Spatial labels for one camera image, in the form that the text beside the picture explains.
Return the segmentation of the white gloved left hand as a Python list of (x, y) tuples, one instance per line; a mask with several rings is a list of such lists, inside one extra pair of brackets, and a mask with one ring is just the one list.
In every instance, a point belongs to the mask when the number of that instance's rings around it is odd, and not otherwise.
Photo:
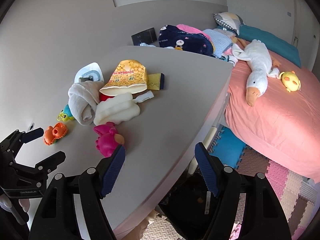
[(13, 208), (20, 206), (22, 210), (27, 213), (30, 209), (29, 199), (13, 199), (11, 200), (6, 194), (1, 194), (0, 196), (1, 208), (5, 211), (12, 212)]

